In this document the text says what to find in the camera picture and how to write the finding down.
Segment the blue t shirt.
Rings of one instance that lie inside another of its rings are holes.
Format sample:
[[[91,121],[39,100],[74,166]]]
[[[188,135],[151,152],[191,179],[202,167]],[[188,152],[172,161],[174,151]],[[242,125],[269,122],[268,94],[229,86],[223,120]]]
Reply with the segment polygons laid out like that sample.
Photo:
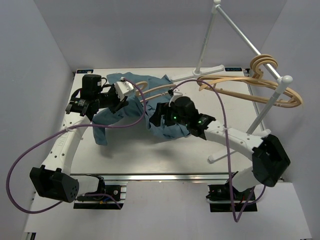
[[[161,85],[172,84],[172,81],[166,75],[158,78],[150,75],[137,75],[131,72],[108,74],[106,76],[106,79],[110,84],[114,84],[119,81],[121,77],[124,77],[135,84],[141,81],[146,81],[148,82],[148,87],[146,88],[147,90]],[[188,137],[190,135],[190,132],[184,125],[175,124],[172,126],[165,126],[162,122],[159,127],[156,127],[152,123],[150,123],[149,118],[154,114],[157,103],[166,103],[169,102],[170,99],[171,96],[166,94],[165,96],[146,101],[146,113],[144,115],[146,129],[150,133],[152,133],[152,135],[167,140]],[[113,114],[108,108],[105,108],[93,117],[92,123],[96,125],[113,125],[123,118],[138,118],[142,115],[144,110],[144,104],[140,102],[141,100],[141,97],[131,95],[127,100],[127,106],[120,109],[115,114]],[[92,131],[95,143],[97,145],[108,145],[107,133],[105,128],[94,127]]]

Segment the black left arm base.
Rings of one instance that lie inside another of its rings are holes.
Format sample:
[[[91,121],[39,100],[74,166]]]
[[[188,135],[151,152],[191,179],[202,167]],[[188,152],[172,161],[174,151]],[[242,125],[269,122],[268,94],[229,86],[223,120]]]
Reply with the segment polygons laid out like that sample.
[[[73,204],[76,210],[120,210],[125,203],[127,183],[123,181],[107,181],[103,178],[98,182],[94,192],[79,195]]]

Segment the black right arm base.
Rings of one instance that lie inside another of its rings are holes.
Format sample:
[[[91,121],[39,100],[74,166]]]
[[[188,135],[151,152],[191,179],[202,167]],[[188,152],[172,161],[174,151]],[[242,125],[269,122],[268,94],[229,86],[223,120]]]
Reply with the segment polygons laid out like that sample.
[[[231,213],[232,204],[230,198],[230,189],[227,184],[210,184],[208,194],[205,196],[209,203],[211,213]],[[245,202],[249,198],[251,190],[247,189],[243,192],[233,190],[234,209],[236,213],[240,213]]]

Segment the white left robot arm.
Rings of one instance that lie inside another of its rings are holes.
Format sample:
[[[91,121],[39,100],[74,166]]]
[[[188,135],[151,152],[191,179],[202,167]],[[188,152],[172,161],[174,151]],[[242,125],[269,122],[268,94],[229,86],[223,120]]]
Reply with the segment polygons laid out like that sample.
[[[41,166],[33,167],[29,174],[39,196],[67,203],[79,195],[90,194],[96,200],[105,196],[102,177],[70,176],[75,153],[94,115],[104,108],[116,113],[128,105],[127,98],[134,91],[134,86],[123,79],[112,84],[102,84],[102,80],[101,75],[85,74],[81,88],[71,95],[62,124],[65,132],[55,140]]]

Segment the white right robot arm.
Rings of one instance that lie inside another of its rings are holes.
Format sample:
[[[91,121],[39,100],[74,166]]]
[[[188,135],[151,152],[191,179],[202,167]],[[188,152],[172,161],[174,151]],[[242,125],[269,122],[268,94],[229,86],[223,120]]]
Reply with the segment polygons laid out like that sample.
[[[237,172],[225,187],[226,195],[233,200],[256,185],[274,187],[291,163],[275,135],[257,136],[226,128],[214,117],[199,113],[187,96],[178,97],[172,102],[158,103],[149,121],[156,127],[161,124],[183,125],[193,136],[219,143],[248,158],[251,166]]]

